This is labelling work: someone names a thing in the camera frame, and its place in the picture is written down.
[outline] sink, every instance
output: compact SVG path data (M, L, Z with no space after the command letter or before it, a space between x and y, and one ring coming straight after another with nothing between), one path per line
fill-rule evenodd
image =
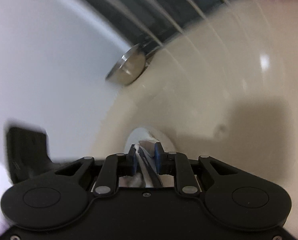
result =
M91 153L123 151L139 126L284 187L298 237L298 0L233 0L173 39L120 91Z

